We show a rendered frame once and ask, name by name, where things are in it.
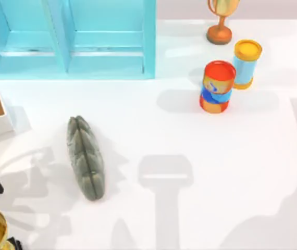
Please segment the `grey bread loaf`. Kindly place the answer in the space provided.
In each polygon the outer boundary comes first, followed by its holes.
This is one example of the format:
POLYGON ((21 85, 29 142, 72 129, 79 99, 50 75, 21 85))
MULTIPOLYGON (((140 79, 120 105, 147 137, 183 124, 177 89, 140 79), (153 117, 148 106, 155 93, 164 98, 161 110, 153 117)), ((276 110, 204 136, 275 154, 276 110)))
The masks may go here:
POLYGON ((67 147, 81 192, 90 201, 101 199, 105 193, 104 161, 97 139, 82 116, 68 121, 67 147))

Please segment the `red and blue can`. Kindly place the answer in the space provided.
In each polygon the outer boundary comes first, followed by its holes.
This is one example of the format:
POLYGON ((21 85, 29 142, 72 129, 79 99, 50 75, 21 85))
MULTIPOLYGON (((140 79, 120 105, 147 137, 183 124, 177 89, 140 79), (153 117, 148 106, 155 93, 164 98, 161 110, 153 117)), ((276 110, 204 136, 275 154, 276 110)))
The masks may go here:
POLYGON ((229 105, 235 77, 236 69, 231 63, 223 60, 209 62, 204 68, 201 108, 211 114, 224 112, 229 105))

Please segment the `light blue rack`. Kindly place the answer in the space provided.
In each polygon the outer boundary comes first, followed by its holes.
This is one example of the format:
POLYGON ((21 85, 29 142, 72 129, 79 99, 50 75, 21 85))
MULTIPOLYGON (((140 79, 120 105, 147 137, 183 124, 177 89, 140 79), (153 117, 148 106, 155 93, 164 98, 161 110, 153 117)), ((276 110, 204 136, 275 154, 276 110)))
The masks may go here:
POLYGON ((0 0, 0 79, 152 79, 156 0, 0 0))

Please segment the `blue can with yellow lid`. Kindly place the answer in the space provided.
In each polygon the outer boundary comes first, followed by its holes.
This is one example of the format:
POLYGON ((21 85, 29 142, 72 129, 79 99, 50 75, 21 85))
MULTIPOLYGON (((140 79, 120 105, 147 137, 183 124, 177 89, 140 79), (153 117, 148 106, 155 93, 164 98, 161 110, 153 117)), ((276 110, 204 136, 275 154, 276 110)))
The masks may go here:
POLYGON ((258 59, 262 54, 261 45, 250 39, 242 39, 234 45, 233 66, 236 69, 234 88, 245 90, 253 82, 253 74, 258 59))

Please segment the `bronze trophy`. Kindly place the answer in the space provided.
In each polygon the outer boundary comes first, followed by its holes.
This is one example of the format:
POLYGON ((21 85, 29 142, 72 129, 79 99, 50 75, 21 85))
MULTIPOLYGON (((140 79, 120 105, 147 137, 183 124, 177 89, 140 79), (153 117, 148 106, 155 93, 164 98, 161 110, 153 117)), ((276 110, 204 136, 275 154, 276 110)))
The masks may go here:
POLYGON ((232 39, 231 30, 225 26, 225 19, 238 8, 240 0, 207 0, 209 10, 219 17, 219 23, 207 30, 207 39, 216 45, 228 44, 232 39))

